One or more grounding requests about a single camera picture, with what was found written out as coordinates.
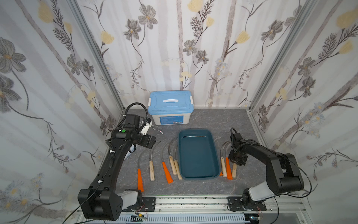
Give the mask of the wooden handle sickle group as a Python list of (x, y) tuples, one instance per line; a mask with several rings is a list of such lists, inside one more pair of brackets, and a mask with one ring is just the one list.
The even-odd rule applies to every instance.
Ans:
[(222, 144), (220, 148), (220, 161), (221, 161), (221, 167), (222, 167), (222, 175), (223, 177), (227, 177), (227, 170), (225, 165), (225, 158), (224, 158), (224, 151), (227, 147), (227, 145), (230, 143), (230, 141), (226, 141)]

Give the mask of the orange handle sickle group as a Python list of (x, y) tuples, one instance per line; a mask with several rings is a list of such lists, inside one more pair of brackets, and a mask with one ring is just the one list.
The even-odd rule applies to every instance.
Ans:
[(228, 158), (228, 154), (227, 154), (227, 149), (228, 149), (229, 146), (230, 146), (230, 142), (227, 142), (224, 151), (225, 151), (225, 156), (226, 156), (226, 172), (227, 172), (227, 178), (228, 178), (228, 180), (232, 180), (232, 179), (233, 179), (233, 177), (232, 177), (232, 171), (231, 171), (231, 168), (230, 168), (230, 162), (229, 162), (229, 158)]

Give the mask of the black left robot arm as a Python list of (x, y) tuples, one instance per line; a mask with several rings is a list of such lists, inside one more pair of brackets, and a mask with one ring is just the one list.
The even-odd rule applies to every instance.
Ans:
[(142, 206), (140, 190), (116, 193), (117, 179), (131, 146), (152, 149), (156, 137), (144, 135), (135, 128), (116, 128), (106, 141), (109, 151), (88, 189), (81, 189), (77, 199), (86, 219), (116, 221), (122, 210)]

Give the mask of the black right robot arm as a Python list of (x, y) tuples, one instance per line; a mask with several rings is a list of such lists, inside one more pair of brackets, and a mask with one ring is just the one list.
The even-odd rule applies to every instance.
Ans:
[(252, 211), (266, 199), (304, 189), (301, 171), (292, 154), (275, 152), (253, 139), (243, 139), (234, 129), (231, 130), (230, 142), (230, 162), (245, 166), (250, 155), (266, 166), (266, 180), (245, 189), (242, 194), (241, 207), (245, 210)]

